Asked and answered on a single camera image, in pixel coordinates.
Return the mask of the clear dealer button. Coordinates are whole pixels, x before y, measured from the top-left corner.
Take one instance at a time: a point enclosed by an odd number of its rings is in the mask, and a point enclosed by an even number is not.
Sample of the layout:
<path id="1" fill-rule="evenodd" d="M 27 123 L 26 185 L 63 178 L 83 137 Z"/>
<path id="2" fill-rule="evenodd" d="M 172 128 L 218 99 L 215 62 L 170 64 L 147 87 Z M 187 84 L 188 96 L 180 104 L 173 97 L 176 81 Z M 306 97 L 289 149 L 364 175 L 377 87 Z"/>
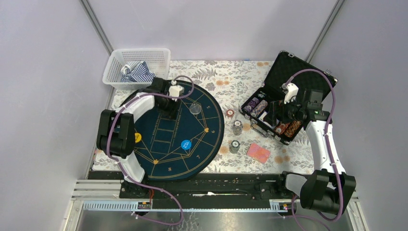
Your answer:
<path id="1" fill-rule="evenodd" d="M 202 112 L 202 106 L 199 103 L 192 103 L 189 106 L 189 111 L 192 115 L 199 115 Z"/>

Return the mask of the yellow big blind button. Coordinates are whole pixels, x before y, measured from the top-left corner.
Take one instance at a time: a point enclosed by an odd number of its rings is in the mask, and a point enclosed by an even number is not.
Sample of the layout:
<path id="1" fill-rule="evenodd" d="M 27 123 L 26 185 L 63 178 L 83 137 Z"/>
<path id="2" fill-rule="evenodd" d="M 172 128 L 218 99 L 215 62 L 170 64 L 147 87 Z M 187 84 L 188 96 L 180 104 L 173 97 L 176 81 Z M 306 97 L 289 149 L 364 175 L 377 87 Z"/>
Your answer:
<path id="1" fill-rule="evenodd" d="M 142 139 L 141 134 L 140 134 L 140 133 L 138 133 L 138 132 L 136 132 L 134 135 L 135 135 L 135 143 L 140 142 L 140 141 L 141 141 L 141 139 Z"/>

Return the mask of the blue ten chip stack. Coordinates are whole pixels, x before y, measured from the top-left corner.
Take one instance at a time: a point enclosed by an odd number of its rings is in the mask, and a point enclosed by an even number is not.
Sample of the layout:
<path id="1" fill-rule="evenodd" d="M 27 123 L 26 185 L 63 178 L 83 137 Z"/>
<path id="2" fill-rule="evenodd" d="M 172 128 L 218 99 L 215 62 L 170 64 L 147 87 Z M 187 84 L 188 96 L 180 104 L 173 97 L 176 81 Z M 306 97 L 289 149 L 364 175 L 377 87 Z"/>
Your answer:
<path id="1" fill-rule="evenodd" d="M 240 120 L 235 120 L 233 122 L 233 127 L 232 127 L 233 134 L 236 136 L 239 136 L 242 134 L 242 130 L 243 130 L 242 122 Z"/>

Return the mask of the red white chip stack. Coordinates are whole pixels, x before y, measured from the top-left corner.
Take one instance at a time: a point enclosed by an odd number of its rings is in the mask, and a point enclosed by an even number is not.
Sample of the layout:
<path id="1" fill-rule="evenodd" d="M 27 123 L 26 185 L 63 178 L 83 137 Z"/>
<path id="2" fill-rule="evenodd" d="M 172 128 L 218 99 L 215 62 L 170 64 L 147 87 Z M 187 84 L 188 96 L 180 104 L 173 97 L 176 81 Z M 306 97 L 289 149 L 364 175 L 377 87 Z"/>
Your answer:
<path id="1" fill-rule="evenodd" d="M 234 111 L 232 110 L 232 109 L 229 109 L 229 110 L 227 110 L 226 111 L 226 116 L 228 117 L 228 118 L 233 118 L 234 117 Z"/>

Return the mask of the blue yellow fifty chip stack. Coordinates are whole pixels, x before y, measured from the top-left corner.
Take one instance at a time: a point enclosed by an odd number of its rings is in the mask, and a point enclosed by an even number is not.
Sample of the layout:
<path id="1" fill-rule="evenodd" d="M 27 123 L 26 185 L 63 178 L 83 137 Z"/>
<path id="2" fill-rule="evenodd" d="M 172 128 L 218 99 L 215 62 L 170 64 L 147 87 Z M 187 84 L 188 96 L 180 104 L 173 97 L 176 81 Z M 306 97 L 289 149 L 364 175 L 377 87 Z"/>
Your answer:
<path id="1" fill-rule="evenodd" d="M 240 143 L 237 140 L 233 140 L 229 145 L 229 151 L 232 154 L 236 154 L 240 149 Z"/>

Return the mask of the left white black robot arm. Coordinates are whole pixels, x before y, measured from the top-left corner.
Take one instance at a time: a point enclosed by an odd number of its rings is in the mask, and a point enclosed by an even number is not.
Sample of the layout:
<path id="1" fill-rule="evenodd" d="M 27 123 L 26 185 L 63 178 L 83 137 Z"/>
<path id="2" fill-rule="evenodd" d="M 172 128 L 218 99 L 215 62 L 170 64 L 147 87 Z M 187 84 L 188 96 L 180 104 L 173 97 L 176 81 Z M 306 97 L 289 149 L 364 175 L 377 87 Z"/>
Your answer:
<path id="1" fill-rule="evenodd" d="M 175 116 L 183 98 L 184 87 L 176 80 L 155 77 L 150 86 L 137 90 L 122 106 L 101 112 L 96 147 L 118 165 L 124 179 L 132 183 L 131 192 L 138 198 L 149 193 L 149 185 L 143 181 L 145 170 L 134 154 L 135 123 L 154 108 L 169 117 Z"/>

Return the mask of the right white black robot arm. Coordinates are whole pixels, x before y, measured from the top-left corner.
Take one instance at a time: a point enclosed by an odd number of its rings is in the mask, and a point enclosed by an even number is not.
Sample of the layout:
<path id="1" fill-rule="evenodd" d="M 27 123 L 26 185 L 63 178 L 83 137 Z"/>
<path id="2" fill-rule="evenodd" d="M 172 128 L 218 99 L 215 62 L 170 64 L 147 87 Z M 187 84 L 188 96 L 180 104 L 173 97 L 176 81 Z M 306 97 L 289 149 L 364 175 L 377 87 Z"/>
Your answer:
<path id="1" fill-rule="evenodd" d="M 300 197 L 302 208 L 320 214 L 340 216 L 356 188 L 356 179 L 348 175 L 338 157 L 332 136 L 332 113 L 323 110 L 328 94 L 321 90 L 289 90 L 285 96 L 268 102 L 267 122 L 299 122 L 310 141 L 314 171 L 310 175 L 285 172 L 276 185 L 282 198 L 293 193 Z"/>

